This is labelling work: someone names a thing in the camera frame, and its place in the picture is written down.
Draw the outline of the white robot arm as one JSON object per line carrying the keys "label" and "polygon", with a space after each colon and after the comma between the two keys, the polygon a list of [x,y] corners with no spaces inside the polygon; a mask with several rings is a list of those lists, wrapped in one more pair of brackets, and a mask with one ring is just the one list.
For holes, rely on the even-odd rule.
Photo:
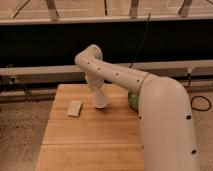
{"label": "white robot arm", "polygon": [[78,53],[75,64],[85,73],[94,107],[108,105],[104,81],[138,96],[144,171],[201,171],[190,98],[181,83],[105,62],[95,44]]}

